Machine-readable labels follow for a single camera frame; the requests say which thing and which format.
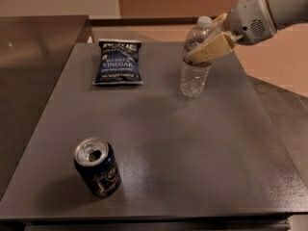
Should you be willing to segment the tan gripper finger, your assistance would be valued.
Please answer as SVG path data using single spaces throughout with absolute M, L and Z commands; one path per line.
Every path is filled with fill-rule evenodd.
M 228 25 L 227 25 L 227 13 L 222 13 L 218 17 L 216 17 L 212 21 L 212 27 L 214 29 L 221 29 L 221 30 L 227 30 Z
M 227 33 L 219 33 L 212 39 L 197 45 L 188 53 L 188 60 L 200 64 L 227 55 L 235 47 L 234 37 Z

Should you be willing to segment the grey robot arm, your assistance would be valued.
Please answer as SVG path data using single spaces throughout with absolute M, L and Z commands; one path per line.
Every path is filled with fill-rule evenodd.
M 239 0 L 213 21 L 209 37 L 188 53 L 188 59 L 214 60 L 231 53 L 237 44 L 255 45 L 307 21 L 308 0 Z

